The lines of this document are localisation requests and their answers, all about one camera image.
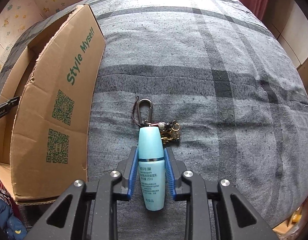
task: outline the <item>wallpaper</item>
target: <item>wallpaper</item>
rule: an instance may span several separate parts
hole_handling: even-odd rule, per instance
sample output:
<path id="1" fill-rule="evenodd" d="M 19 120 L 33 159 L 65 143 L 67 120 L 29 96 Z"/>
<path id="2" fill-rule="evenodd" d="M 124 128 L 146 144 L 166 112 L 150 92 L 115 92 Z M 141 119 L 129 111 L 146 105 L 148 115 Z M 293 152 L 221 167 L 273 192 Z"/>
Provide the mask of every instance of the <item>wallpaper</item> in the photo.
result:
<path id="1" fill-rule="evenodd" d="M 0 13 L 0 70 L 19 36 L 43 20 L 34 0 L 10 0 Z"/>

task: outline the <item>metal charm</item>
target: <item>metal charm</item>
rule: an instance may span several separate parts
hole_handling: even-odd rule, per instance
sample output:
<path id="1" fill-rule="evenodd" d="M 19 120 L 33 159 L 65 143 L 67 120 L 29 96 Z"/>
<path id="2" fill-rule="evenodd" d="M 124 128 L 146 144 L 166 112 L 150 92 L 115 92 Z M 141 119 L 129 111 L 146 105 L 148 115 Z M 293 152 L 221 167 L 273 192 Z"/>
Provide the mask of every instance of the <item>metal charm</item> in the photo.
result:
<path id="1" fill-rule="evenodd" d="M 141 113 L 139 110 L 139 106 L 142 103 L 148 103 L 149 104 L 149 115 L 148 118 L 142 121 Z M 137 109 L 137 117 L 138 122 L 135 119 L 134 112 L 135 108 Z M 139 97 L 137 96 L 135 99 L 135 103 L 133 105 L 132 111 L 131 111 L 131 117 L 136 125 L 139 127 L 146 127 L 146 126 L 155 126 L 159 128 L 160 134 L 161 134 L 161 140 L 163 144 L 166 144 L 171 141 L 178 141 L 181 137 L 181 134 L 179 133 L 180 125 L 177 123 L 176 120 L 173 120 L 171 122 L 157 122 L 152 123 L 152 113 L 153 113 L 153 104 L 151 100 L 147 98 L 143 98 L 139 100 Z"/>

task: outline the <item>lotion bottle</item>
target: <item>lotion bottle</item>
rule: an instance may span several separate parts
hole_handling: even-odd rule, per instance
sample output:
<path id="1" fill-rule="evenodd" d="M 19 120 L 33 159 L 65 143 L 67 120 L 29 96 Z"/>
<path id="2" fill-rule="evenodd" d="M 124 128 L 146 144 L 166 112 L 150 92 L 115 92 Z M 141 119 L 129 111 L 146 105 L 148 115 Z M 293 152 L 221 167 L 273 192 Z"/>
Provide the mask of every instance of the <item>lotion bottle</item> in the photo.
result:
<path id="1" fill-rule="evenodd" d="M 145 206 L 157 211 L 164 207 L 165 160 L 158 127 L 142 127 L 138 138 L 138 171 Z"/>

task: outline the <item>box flap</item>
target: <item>box flap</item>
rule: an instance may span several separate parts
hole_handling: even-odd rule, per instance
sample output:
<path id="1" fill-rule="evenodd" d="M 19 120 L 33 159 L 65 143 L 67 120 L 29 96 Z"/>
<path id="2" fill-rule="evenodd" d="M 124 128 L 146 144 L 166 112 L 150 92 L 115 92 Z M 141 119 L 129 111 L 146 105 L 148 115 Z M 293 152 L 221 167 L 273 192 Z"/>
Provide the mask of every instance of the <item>box flap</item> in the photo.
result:
<path id="1" fill-rule="evenodd" d="M 17 202 L 59 196 L 87 180 L 90 108 L 105 40 L 89 5 L 78 6 L 39 55 L 11 142 Z"/>
<path id="2" fill-rule="evenodd" d="M 32 205 L 41 205 L 41 204 L 49 204 L 55 202 L 57 197 L 54 198 L 46 198 L 46 199 L 36 199 L 36 200 L 27 200 L 27 201 L 15 201 L 18 205 L 32 206 Z"/>
<path id="3" fill-rule="evenodd" d="M 22 95 L 24 86 L 34 68 L 39 53 L 59 27 L 67 20 L 70 13 L 67 13 L 46 27 L 24 49 L 4 84 L 0 94 L 0 104 L 13 97 Z M 16 112 L 17 107 L 13 107 L 8 115 L 0 119 L 0 163 L 10 164 L 10 143 Z"/>
<path id="4" fill-rule="evenodd" d="M 0 181 L 2 182 L 2 184 L 4 184 L 4 187 L 7 189 L 11 197 L 15 199 L 15 196 L 12 191 L 10 166 L 4 163 L 0 163 Z"/>

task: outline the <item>gray plaid blanket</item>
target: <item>gray plaid blanket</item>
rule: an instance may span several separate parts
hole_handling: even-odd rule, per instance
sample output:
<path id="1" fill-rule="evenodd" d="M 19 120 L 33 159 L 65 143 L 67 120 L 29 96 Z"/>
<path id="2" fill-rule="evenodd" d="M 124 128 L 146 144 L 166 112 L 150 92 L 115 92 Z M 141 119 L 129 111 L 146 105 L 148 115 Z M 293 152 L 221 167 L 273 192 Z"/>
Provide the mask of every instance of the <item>gray plaid blanket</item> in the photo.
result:
<path id="1" fill-rule="evenodd" d="M 106 39 L 90 116 L 89 180 L 137 145 L 135 96 L 153 121 L 177 119 L 174 155 L 205 179 L 228 179 L 270 226 L 308 194 L 308 97 L 291 60 L 238 0 L 84 0 Z M 0 91 L 24 46 L 73 6 L 28 29 L 0 75 Z M 182 239 L 185 203 L 166 196 L 145 209 L 139 182 L 118 203 L 120 239 Z"/>

